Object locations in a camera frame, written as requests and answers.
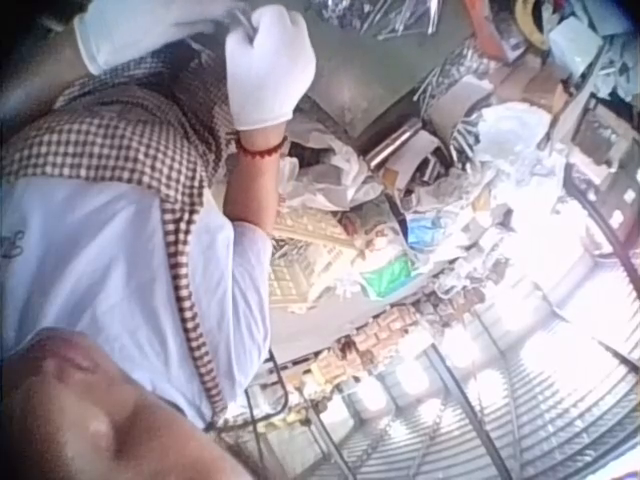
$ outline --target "checkered apron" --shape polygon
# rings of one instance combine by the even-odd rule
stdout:
[[[175,44],[81,80],[3,147],[3,180],[123,182],[160,198],[169,269],[189,351],[213,409],[226,410],[189,285],[189,238],[232,150],[224,59]]]

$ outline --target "gloved hand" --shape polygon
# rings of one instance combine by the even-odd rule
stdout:
[[[213,29],[235,0],[93,0],[73,25],[91,73]]]
[[[253,42],[244,29],[233,30],[226,42],[229,106],[238,130],[291,119],[316,72],[302,15],[267,5],[253,12],[251,20],[257,28]]]

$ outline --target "green packet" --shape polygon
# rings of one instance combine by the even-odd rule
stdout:
[[[407,285],[413,276],[413,263],[406,253],[377,270],[360,274],[365,283],[367,296],[381,300]]]

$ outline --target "lips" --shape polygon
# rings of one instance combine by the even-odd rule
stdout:
[[[98,369],[98,362],[83,335],[75,332],[52,328],[40,330],[27,347],[27,352],[34,357],[53,358],[88,373]]]

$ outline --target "red bracelet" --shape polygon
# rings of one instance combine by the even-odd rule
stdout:
[[[272,157],[284,147],[284,144],[287,142],[287,137],[285,136],[282,141],[277,144],[275,147],[267,148],[266,150],[249,150],[247,147],[242,145],[240,141],[240,137],[236,137],[236,150],[238,152],[242,152],[243,155],[251,158],[267,158]]]

